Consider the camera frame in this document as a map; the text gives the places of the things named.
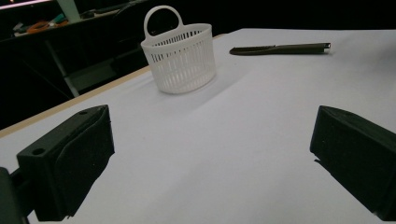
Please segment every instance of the plastic basket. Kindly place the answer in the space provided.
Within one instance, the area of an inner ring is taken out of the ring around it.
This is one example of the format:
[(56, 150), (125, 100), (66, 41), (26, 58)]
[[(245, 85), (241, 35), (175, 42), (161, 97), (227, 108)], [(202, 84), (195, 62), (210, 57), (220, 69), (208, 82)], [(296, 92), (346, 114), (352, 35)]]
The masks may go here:
[[(148, 32), (150, 16), (167, 8), (178, 18), (177, 28), (152, 36)], [(160, 91), (183, 93), (196, 90), (216, 74), (212, 26), (205, 23), (184, 25), (178, 12), (169, 6), (152, 8), (144, 21), (146, 39), (141, 46), (154, 81)]]

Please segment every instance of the black pen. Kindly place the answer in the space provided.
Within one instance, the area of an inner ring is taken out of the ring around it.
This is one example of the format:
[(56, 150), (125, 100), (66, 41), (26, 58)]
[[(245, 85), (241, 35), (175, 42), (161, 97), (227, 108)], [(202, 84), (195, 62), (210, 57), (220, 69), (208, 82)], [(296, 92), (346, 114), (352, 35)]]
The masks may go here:
[(321, 54), (330, 51), (330, 43), (273, 45), (259, 47), (240, 47), (230, 50), (233, 55), (266, 55), (266, 54)]

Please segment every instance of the table surface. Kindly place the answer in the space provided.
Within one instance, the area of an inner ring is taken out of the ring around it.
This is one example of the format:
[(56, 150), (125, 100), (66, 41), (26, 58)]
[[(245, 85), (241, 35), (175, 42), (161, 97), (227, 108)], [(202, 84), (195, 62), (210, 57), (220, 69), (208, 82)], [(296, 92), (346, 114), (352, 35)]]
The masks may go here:
[[(318, 42), (330, 53), (229, 54)], [(320, 105), (396, 132), (396, 31), (241, 29), (214, 39), (214, 54), (217, 74), (197, 91), (162, 93), (145, 68), (1, 131), (0, 166), (14, 171), (37, 138), (109, 105), (116, 153), (62, 223), (383, 223), (309, 145)]]

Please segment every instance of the black plastic part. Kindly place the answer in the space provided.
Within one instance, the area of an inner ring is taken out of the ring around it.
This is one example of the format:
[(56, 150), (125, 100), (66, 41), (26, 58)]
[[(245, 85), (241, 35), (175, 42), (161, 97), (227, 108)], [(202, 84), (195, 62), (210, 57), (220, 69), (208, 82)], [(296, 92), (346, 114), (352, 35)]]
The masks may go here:
[(321, 105), (310, 151), (346, 190), (384, 221), (396, 220), (396, 134)]
[(6, 168), (0, 167), (0, 221), (1, 223), (24, 224), (11, 176)]
[(82, 110), (17, 155), (39, 221), (72, 217), (114, 153), (109, 110)]

